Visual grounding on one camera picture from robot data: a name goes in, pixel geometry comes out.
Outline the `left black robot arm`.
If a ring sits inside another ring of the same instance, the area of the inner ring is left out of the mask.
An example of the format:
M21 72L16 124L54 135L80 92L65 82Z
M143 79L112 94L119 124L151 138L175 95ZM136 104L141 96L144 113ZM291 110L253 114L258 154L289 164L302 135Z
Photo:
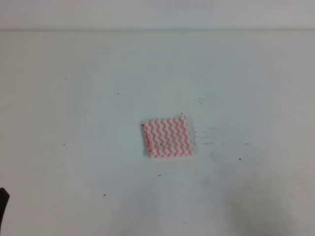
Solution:
M9 198L10 198L9 193L4 188L1 187L0 188L0 225L2 224L3 216L5 213L5 209L9 201Z

